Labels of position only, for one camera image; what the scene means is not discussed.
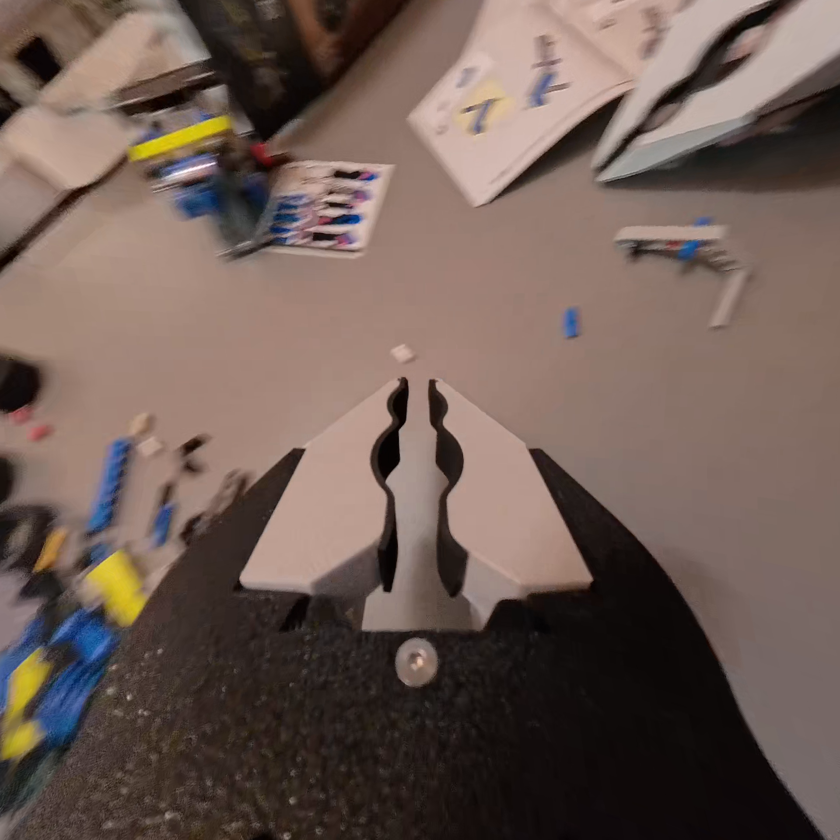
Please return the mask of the partly built toy car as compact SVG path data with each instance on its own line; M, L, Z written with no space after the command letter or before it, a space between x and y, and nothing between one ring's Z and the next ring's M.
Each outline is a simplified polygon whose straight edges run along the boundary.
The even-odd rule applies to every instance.
M237 132L228 115L188 109L176 116L189 120L173 129L153 122L129 147L129 162L178 218L210 226L221 257L266 248L268 204L289 154Z

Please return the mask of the white instruction booklet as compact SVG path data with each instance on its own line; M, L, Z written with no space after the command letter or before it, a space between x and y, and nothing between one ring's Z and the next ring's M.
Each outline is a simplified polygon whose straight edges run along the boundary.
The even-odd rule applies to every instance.
M483 206L633 89L680 2L488 1L409 114L469 205Z

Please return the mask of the grey plastic beam assembly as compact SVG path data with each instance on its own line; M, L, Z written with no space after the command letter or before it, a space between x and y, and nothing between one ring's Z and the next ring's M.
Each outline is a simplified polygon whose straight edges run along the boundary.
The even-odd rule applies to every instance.
M711 330L730 325L753 273L751 259L730 240L728 227L713 224L707 217L685 226L622 227L614 234L612 243L628 259L642 256L672 259L684 271L703 269L718 277L721 291L708 323Z

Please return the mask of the sticker sheet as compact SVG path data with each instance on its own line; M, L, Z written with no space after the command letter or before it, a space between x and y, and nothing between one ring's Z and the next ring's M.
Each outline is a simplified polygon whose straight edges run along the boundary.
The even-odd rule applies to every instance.
M347 161L286 164L257 224L257 245L302 255L361 256L393 171L391 164Z

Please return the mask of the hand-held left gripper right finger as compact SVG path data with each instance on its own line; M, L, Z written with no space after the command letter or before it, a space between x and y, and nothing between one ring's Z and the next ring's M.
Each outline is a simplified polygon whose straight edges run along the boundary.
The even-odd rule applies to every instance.
M437 572L474 623L502 602L583 592L583 555L526 444L451 385L428 383L438 501Z

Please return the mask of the dark toy set box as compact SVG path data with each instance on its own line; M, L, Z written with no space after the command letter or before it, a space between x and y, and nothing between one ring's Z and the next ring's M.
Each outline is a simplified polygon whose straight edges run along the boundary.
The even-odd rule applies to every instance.
M180 1L223 84L269 140L343 76L405 1Z

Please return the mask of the pile of toy parts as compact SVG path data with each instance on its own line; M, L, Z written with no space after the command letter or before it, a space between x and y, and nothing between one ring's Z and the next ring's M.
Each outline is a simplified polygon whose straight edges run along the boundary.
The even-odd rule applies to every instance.
M2 507L2 770L74 739L147 585L131 552L105 538L135 455L163 450L151 418L107 448L77 561L58 566L69 530L49 507Z

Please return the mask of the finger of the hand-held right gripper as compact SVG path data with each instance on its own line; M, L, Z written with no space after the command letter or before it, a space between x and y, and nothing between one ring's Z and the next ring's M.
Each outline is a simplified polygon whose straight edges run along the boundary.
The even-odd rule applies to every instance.
M839 2L772 2L723 38L678 96L666 100L599 183L673 164L782 125L838 87Z
M648 119L666 100L681 94L720 41L768 1L691 2L672 18L650 63L616 110L599 142L599 166L615 162L645 130Z

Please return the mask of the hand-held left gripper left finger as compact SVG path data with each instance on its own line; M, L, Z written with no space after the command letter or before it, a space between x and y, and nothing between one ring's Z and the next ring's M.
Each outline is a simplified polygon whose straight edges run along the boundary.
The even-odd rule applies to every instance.
M243 589L358 602L396 576L408 381L388 381L306 444L239 576Z

